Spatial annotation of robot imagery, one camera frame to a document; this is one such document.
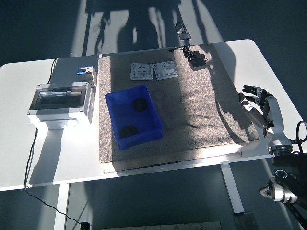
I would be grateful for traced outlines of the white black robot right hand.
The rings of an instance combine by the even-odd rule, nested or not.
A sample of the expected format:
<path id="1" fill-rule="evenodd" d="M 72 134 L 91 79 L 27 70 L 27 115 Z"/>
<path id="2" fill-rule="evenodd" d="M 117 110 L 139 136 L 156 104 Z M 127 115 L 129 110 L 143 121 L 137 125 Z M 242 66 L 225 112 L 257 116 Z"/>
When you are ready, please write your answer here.
<path id="1" fill-rule="evenodd" d="M 246 116 L 260 129 L 267 139 L 269 152 L 292 149 L 290 139 L 284 134 L 282 113 L 277 99 L 265 89 L 244 85 L 239 101 Z"/>

